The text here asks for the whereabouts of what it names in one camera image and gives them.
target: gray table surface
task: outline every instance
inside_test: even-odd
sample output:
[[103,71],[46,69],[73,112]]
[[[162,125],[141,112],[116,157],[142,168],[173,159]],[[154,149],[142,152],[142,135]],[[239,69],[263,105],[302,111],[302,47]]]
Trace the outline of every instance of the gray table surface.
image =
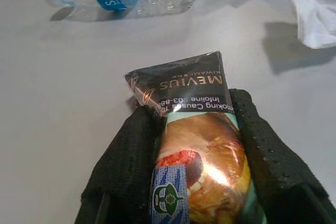
[[0,0],[1,223],[73,223],[131,113],[123,74],[213,50],[229,87],[251,93],[336,204],[336,49],[296,39],[289,0],[196,0],[175,16],[101,22],[58,14],[43,0]]

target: white tissue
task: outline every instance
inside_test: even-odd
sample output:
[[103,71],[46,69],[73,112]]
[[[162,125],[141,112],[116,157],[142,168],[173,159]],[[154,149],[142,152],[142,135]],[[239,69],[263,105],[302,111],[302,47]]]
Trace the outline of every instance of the white tissue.
[[336,46],[336,0],[292,0],[298,38],[310,48]]

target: green emblem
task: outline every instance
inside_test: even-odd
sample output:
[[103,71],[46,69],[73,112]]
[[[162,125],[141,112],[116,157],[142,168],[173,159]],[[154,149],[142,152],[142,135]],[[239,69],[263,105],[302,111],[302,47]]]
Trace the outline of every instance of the green emblem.
[[184,197],[177,195],[175,187],[169,183],[166,186],[158,186],[153,195],[154,209],[158,214],[169,214],[172,216],[177,208],[179,200]]

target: white table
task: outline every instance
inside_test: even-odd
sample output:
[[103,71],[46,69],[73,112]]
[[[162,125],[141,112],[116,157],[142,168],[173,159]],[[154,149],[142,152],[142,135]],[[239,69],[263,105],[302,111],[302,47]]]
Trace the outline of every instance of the white table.
[[296,40],[289,0],[196,0],[186,13],[50,21],[43,0],[0,0],[1,223],[73,223],[124,119],[123,74],[220,50],[231,88],[311,167],[336,204],[336,49]]

